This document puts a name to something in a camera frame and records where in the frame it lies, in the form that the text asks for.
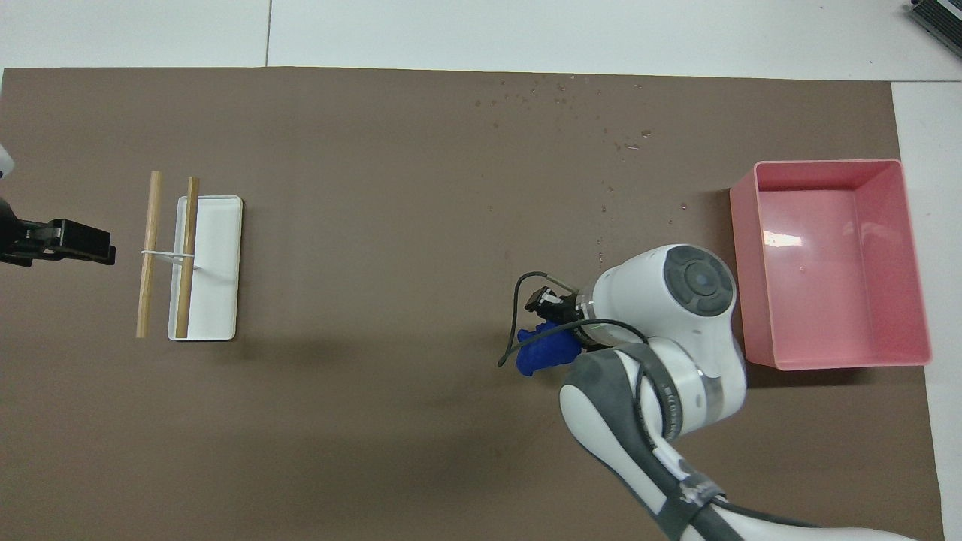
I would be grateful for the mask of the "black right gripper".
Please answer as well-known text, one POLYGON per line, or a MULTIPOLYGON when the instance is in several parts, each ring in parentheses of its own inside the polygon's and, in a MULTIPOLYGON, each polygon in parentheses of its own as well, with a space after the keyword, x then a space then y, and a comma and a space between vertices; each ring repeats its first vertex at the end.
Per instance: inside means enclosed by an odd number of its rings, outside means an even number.
POLYGON ((560 295, 553 288, 542 287, 533 291, 525 302, 525 310, 534 313, 543 321, 553 323, 570 323, 582 318, 577 307, 578 295, 571 292, 560 295))

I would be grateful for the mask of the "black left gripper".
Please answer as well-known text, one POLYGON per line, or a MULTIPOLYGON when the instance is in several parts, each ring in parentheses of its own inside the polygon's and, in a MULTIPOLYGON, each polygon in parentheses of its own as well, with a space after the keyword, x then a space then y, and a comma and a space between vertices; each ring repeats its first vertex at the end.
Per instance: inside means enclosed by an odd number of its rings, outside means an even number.
POLYGON ((1 261, 20 267, 31 267, 34 260, 93 261, 103 266, 116 264, 116 247, 111 247, 110 233, 69 219, 33 222, 18 218, 1 219, 1 261), (50 254, 43 240, 31 237, 35 231, 53 229, 50 254))

